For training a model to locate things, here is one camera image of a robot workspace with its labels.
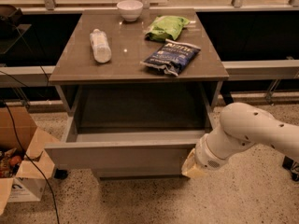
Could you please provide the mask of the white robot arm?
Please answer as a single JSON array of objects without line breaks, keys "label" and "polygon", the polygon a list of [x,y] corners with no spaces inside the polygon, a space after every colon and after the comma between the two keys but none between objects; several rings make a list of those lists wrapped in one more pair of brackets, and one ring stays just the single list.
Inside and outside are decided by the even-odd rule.
[{"label": "white robot arm", "polygon": [[220,113],[219,124],[204,134],[182,165],[189,178],[218,170],[236,153],[256,144],[272,147],[299,162],[299,127],[275,119],[269,112],[244,103],[231,103]]}]

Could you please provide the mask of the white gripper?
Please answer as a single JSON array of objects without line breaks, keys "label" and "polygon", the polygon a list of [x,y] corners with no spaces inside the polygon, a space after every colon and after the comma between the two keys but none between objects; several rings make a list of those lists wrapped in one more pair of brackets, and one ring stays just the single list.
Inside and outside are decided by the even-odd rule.
[{"label": "white gripper", "polygon": [[181,173],[188,178],[198,178],[206,173],[204,169],[216,171],[228,161],[218,158],[207,145],[207,135],[204,134],[189,153],[181,167]]}]

